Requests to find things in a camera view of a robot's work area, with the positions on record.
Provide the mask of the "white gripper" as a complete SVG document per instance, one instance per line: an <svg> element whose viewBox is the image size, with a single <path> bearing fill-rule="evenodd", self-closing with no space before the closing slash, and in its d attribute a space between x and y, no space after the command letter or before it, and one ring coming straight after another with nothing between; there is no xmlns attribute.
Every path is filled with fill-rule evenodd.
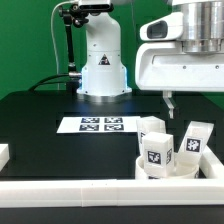
<svg viewBox="0 0 224 224"><path fill-rule="evenodd" d="M224 92L224 52L186 54L180 42L144 43L136 55L135 82L141 90L164 91L173 119L171 91Z"/></svg>

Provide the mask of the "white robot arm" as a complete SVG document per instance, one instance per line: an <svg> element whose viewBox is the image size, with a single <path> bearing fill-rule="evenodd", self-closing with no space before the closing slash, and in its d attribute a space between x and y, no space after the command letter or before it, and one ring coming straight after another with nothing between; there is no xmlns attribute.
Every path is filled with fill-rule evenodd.
<svg viewBox="0 0 224 224"><path fill-rule="evenodd" d="M86 14L87 64L81 92L118 96L128 90L121 68L120 27L108 11L116 0L79 0ZM224 0L167 0L172 12L143 25L135 62L141 90L224 92Z"/></svg>

